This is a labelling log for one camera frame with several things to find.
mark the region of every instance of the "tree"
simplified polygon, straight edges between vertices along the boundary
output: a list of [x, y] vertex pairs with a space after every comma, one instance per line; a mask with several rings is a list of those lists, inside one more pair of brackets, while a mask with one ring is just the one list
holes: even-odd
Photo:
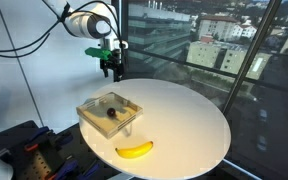
[[218, 40], [220, 37], [219, 37], [218, 33], [215, 33], [215, 34], [213, 35], [213, 38], [214, 38], [215, 40]]

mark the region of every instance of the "banana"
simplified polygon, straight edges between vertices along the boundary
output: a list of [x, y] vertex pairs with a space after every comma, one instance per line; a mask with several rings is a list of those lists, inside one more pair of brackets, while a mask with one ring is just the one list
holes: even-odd
[[132, 159], [146, 154], [153, 147], [153, 141], [148, 141], [142, 145], [133, 148], [118, 149], [115, 148], [117, 154], [123, 158]]

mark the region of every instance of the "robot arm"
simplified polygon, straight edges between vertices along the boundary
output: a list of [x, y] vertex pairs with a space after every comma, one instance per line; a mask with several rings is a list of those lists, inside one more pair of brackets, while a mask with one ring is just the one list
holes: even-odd
[[[127, 49], [128, 44], [123, 41], [122, 45], [120, 45], [120, 41], [113, 31], [117, 30], [117, 24], [114, 19], [114, 16], [116, 17], [115, 8], [108, 5], [114, 13], [113, 15], [108, 7], [98, 3], [90, 11], [73, 13], [74, 9], [70, 7], [66, 0], [43, 0], [43, 2], [63, 22], [65, 29], [72, 36], [100, 39], [100, 50], [89, 48], [85, 52], [93, 57], [101, 58], [100, 68], [104, 71], [105, 77], [108, 76], [107, 70], [112, 69], [114, 71], [114, 81], [119, 81], [124, 73], [121, 62], [121, 49]], [[99, 55], [99, 52], [103, 52], [107, 57], [103, 58], [103, 54]]]
[[[43, 2], [53, 11], [58, 19], [62, 18], [65, 11], [68, 13], [74, 11], [66, 0], [43, 0]], [[116, 15], [115, 8], [110, 5], [108, 6], [111, 8], [114, 15]], [[77, 12], [64, 18], [63, 25], [72, 36], [100, 39], [111, 35], [117, 38], [111, 31], [111, 27], [106, 23], [109, 22], [114, 30], [116, 30], [114, 17], [103, 4], [97, 4], [96, 7], [89, 12]]]

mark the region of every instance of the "parked car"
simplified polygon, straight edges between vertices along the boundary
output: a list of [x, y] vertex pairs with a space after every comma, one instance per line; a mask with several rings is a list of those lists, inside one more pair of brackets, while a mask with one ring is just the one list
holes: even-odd
[[256, 147], [258, 150], [262, 151], [262, 152], [266, 152], [267, 151], [267, 139], [265, 136], [263, 135], [258, 135], [257, 136], [257, 144]]
[[260, 109], [259, 112], [259, 119], [263, 123], [267, 123], [267, 112], [264, 109]]

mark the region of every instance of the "transparent container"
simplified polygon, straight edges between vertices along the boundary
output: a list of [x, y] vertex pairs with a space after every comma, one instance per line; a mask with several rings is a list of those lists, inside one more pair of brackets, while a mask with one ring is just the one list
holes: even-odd
[[[108, 114], [110, 108], [115, 110], [114, 115]], [[113, 92], [86, 102], [76, 110], [81, 118], [88, 121], [107, 139], [143, 113], [143, 108]]]

